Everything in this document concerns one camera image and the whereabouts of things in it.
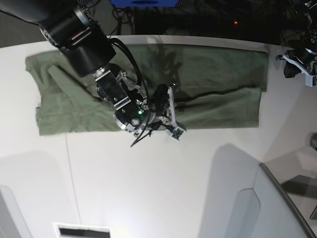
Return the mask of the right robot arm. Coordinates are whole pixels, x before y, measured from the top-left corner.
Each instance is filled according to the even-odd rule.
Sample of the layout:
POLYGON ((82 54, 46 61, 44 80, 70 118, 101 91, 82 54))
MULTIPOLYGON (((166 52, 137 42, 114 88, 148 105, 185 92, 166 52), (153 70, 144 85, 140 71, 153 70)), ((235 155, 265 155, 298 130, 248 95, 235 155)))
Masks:
POLYGON ((162 98, 151 98, 130 50, 119 39, 108 38, 78 1, 3 0, 0 7, 37 25, 79 76, 94 77, 98 95, 114 105, 121 129, 139 134, 165 123, 168 87, 161 87, 162 98))

